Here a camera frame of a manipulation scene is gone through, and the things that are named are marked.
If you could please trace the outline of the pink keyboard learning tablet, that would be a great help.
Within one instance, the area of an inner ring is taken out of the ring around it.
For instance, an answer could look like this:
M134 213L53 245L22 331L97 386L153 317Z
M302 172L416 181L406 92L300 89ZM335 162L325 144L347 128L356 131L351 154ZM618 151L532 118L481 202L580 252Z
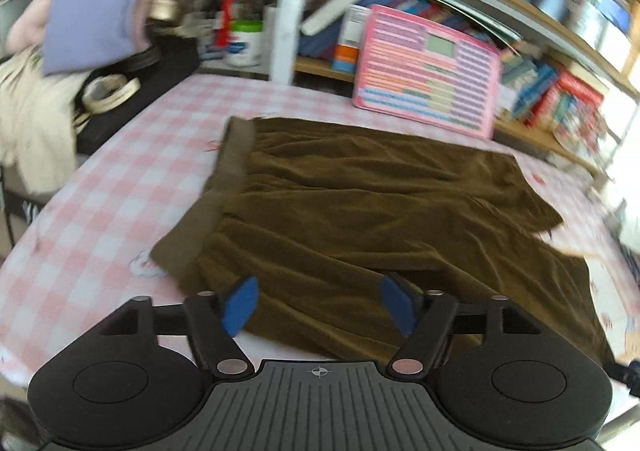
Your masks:
M477 139L494 132L501 63L467 34L376 4L360 46L352 103Z

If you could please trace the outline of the lavender cloth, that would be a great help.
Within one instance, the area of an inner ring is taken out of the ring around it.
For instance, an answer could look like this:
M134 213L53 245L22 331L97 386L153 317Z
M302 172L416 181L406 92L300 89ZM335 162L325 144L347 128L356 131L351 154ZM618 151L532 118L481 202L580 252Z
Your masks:
M88 72L150 47L151 0L52 0L42 45L43 73Z

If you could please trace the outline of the white orange box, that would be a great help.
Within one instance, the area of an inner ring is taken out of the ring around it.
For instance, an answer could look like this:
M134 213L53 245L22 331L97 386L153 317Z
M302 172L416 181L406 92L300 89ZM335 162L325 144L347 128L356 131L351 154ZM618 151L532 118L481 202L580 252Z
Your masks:
M332 61L333 70L355 74L360 46L371 10L352 4L345 12Z

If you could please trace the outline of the black bag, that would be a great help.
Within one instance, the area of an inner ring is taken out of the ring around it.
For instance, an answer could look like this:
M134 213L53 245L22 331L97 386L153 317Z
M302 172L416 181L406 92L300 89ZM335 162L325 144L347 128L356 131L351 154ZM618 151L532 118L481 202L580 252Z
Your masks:
M77 153L89 156L98 151L130 120L193 75L199 66L195 39L156 36L150 51L92 72L75 100L77 112L89 114L87 122L76 134ZM122 88L125 100L120 99L119 104L105 112L88 112L82 102L85 90L90 82L111 75L126 78Z

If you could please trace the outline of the pink checkered cartoon table mat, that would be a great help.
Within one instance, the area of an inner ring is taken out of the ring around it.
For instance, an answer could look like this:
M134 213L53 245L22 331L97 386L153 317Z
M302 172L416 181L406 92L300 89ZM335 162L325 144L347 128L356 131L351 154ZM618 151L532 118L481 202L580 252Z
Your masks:
M586 256L617 360L639 360L639 287L585 185L549 164L437 127L359 110L350 99L268 81L194 75L103 145L47 203L1 266L1 377L26 387L43 363L134 296L180 303L150 250L212 172L230 116L294 117L388 130L513 154L564 219L544 241Z

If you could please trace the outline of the white tape roll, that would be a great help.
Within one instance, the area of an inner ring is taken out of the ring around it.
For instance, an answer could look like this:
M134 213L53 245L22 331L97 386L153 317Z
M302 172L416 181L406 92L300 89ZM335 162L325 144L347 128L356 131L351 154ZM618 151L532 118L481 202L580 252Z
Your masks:
M141 88L138 78L122 74L98 77L82 93L82 104L93 115L105 114L132 98Z

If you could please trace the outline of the gold metal tin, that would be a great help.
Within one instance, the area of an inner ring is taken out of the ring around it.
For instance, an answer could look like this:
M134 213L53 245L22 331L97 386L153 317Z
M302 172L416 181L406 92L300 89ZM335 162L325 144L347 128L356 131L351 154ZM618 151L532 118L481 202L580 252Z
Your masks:
M182 19L182 7L176 0L151 0L148 19L169 26L177 26Z

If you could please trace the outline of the brown corduroy trousers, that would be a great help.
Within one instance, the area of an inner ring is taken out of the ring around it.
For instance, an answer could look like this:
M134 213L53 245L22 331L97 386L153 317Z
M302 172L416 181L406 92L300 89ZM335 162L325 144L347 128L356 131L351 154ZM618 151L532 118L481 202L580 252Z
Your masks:
M508 154L233 117L201 196L151 257L189 296L256 278L247 330L322 356L396 353L402 338L380 295L396 273L469 304L509 297L608 362L585 261L541 240L561 221Z

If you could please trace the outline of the large white leaning book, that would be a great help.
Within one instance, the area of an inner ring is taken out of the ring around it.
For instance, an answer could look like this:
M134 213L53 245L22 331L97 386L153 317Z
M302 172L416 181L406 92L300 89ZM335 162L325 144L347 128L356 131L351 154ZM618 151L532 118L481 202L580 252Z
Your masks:
M314 36L321 33L322 30L325 30L340 18L352 4L356 4L358 1L360 0L328 0L300 24L300 32L305 36Z

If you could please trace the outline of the beige fabric bag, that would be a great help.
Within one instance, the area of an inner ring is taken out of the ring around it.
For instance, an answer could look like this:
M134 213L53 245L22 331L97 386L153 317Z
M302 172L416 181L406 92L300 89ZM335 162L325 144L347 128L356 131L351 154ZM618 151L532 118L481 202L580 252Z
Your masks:
M42 69L38 47L1 64L1 165L16 168L32 193L61 189L77 169L75 98L89 77Z

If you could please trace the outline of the white green-lid plastic jar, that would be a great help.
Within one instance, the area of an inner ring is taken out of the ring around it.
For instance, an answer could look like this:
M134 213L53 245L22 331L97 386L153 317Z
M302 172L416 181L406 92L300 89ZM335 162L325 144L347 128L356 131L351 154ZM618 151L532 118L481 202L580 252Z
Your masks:
M262 62L262 21L231 22L224 62L235 67L252 67Z

